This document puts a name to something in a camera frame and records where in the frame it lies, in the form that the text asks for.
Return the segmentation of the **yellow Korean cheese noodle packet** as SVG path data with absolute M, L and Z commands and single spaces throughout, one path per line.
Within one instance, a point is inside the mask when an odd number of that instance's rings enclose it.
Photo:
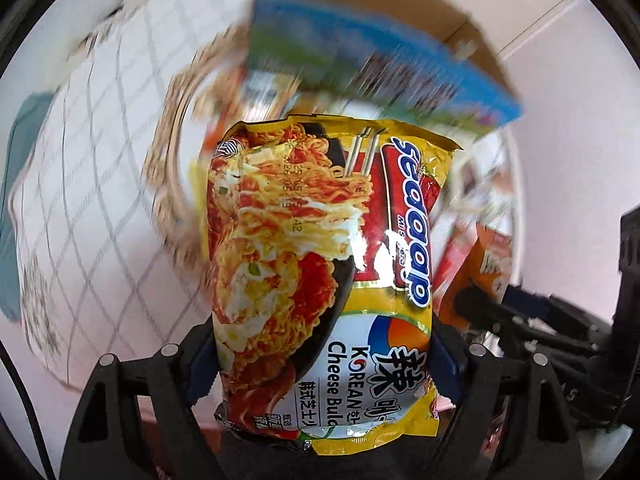
M 220 422 L 321 455 L 436 434 L 430 213 L 457 148 L 393 119 L 228 130 L 205 173 Z

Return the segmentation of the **orange snack packet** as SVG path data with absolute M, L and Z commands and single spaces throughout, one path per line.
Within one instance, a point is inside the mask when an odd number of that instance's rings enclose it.
M 477 286 L 500 304 L 512 273 L 512 237 L 477 223 L 476 241 L 445 289 L 437 316 L 440 322 L 467 330 L 471 322 L 454 310 L 454 298 L 463 289 Z

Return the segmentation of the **white checked bed quilt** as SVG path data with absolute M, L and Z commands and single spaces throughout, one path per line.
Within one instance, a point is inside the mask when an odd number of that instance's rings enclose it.
M 151 0 L 55 93 L 9 199 L 29 349 L 82 388 L 112 352 L 144 358 L 208 315 L 157 229 L 143 163 L 171 77 L 250 0 Z

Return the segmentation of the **blue milk cardboard box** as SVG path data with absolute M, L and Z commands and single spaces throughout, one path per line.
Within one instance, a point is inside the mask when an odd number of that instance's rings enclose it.
M 522 114 L 483 34 L 445 0 L 254 0 L 247 64 L 418 125 L 484 134 Z

